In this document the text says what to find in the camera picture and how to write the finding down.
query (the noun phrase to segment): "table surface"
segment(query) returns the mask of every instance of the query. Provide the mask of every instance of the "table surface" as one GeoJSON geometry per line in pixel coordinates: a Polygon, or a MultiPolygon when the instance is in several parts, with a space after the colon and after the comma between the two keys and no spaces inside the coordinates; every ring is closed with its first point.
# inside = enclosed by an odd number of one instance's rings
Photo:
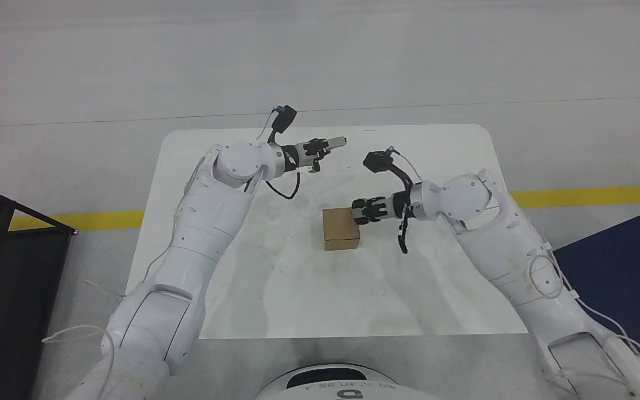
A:
{"type": "MultiPolygon", "coordinates": [[[[156,166],[127,283],[141,280],[166,247],[172,214],[193,167],[214,143],[253,140],[259,129],[189,130],[168,135],[156,166]]],[[[393,145],[437,184],[489,168],[502,172],[488,132],[477,125],[291,127],[280,143],[345,136],[346,147],[302,173],[287,201],[261,185],[245,224],[220,260],[206,297],[200,338],[304,338],[523,333],[513,308],[476,271],[447,224],[412,221],[398,248],[397,223],[361,227],[358,249],[325,252],[322,209],[402,189],[390,173],[362,166],[393,145]]],[[[295,176],[273,181],[291,192],[295,176]]]]}

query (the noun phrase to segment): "gray floor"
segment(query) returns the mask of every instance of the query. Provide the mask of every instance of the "gray floor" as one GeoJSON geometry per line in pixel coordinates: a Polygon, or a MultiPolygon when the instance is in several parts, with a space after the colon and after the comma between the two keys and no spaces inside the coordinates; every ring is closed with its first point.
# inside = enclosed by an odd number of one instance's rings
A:
{"type": "MultiPolygon", "coordinates": [[[[142,209],[166,134],[259,127],[275,103],[298,126],[480,124],[511,190],[640,185],[639,20],[619,0],[3,0],[0,192],[142,209]]],[[[555,246],[638,214],[527,210],[555,246]]],[[[74,240],[52,331],[106,323],[115,300],[81,281],[123,290],[137,233],[74,240]]],[[[36,397],[97,356],[47,349],[36,397]]]]}

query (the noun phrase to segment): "yellow floor line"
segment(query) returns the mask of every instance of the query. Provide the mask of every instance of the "yellow floor line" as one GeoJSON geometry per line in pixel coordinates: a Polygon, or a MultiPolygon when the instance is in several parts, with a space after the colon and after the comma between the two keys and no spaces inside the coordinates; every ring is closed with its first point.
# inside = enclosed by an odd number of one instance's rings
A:
{"type": "Polygon", "coordinates": [[[512,192],[522,208],[639,204],[640,186],[512,192]]]}
{"type": "MultiPolygon", "coordinates": [[[[144,210],[109,211],[81,214],[53,214],[51,218],[80,231],[109,231],[116,229],[139,229],[142,226],[144,210]]],[[[9,226],[10,231],[34,229],[49,226],[28,216],[15,216],[9,226]]]]}
{"type": "MultiPolygon", "coordinates": [[[[512,192],[522,208],[576,207],[611,204],[640,204],[640,186],[588,189],[530,190],[512,192]]],[[[54,214],[52,218],[80,231],[139,229],[144,210],[109,211],[81,214],[54,214]]],[[[47,226],[34,218],[16,216],[9,230],[47,226]]]]}

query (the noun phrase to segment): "black stand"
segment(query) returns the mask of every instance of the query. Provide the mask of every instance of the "black stand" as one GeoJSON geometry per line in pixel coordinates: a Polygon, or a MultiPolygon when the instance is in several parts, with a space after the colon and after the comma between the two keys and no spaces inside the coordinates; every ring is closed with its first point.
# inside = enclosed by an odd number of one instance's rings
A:
{"type": "Polygon", "coordinates": [[[0,397],[28,400],[71,237],[78,231],[0,196],[0,397]],[[9,232],[15,211],[51,225],[9,232]]]}

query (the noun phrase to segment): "cardboard box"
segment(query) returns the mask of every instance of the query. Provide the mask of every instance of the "cardboard box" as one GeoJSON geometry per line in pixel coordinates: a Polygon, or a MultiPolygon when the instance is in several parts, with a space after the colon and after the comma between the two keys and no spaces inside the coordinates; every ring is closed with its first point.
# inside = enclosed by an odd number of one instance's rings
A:
{"type": "Polygon", "coordinates": [[[322,225],[325,251],[355,249],[360,244],[360,229],[350,208],[322,210],[322,225]]]}

